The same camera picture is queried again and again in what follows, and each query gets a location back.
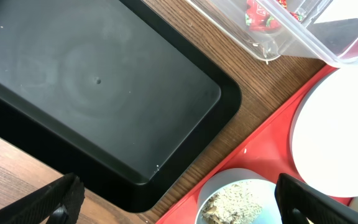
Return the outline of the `clear plastic bin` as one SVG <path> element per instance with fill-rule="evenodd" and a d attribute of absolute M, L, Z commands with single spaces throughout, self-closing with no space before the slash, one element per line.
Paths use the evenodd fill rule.
<path fill-rule="evenodd" d="M 358 0 L 255 0 L 281 23 L 273 33 L 246 26 L 247 0 L 188 0 L 256 59 L 317 58 L 340 68 L 358 63 Z"/>

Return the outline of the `red snack wrapper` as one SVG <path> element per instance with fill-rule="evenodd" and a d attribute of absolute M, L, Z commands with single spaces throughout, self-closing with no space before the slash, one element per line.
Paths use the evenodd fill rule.
<path fill-rule="evenodd" d="M 273 33 L 282 28 L 281 23 L 255 0 L 246 1 L 246 26 L 252 32 Z"/>

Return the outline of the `black plastic bin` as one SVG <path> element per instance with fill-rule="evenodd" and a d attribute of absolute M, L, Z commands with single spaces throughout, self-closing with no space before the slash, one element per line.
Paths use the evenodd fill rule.
<path fill-rule="evenodd" d="M 150 210 L 240 105 L 142 1 L 0 0 L 0 138 L 127 212 Z"/>

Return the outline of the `large light blue plate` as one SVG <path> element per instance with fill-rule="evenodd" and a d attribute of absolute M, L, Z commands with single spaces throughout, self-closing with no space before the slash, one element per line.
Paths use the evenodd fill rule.
<path fill-rule="evenodd" d="M 358 197 L 358 65 L 319 81 L 296 112 L 291 153 L 301 178 L 334 197 Z"/>

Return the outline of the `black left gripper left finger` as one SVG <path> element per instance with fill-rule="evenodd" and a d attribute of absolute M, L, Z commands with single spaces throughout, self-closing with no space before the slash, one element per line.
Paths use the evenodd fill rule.
<path fill-rule="evenodd" d="M 0 224 L 76 224 L 85 199 L 85 186 L 75 174 L 49 183 L 41 189 L 0 209 Z"/>

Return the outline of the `red serving tray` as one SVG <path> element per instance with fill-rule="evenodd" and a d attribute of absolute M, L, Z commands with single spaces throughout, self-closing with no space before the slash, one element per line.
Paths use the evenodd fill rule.
<path fill-rule="evenodd" d="M 321 69 L 200 183 L 177 202 L 160 219 L 160 222 L 195 223 L 197 201 L 202 186 L 212 176 L 224 170 L 233 168 L 248 169 L 273 182 L 275 185 L 277 184 L 278 176 L 281 173 L 285 173 L 307 184 L 299 175 L 291 153 L 293 121 L 298 107 L 306 94 L 324 77 L 339 69 L 330 66 L 325 66 Z M 354 198 L 327 196 L 347 207 L 349 207 L 351 200 Z"/>

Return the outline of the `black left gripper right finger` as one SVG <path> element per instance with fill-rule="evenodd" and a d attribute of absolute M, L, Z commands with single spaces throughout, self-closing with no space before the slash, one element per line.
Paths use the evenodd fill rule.
<path fill-rule="evenodd" d="M 358 212 L 285 173 L 275 199 L 283 224 L 358 224 Z"/>

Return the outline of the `small blue bowl with food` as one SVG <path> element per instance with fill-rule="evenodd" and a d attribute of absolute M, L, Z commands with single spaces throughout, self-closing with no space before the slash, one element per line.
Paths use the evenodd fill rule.
<path fill-rule="evenodd" d="M 281 224 L 275 187 L 248 169 L 219 172 L 201 188 L 195 224 Z"/>

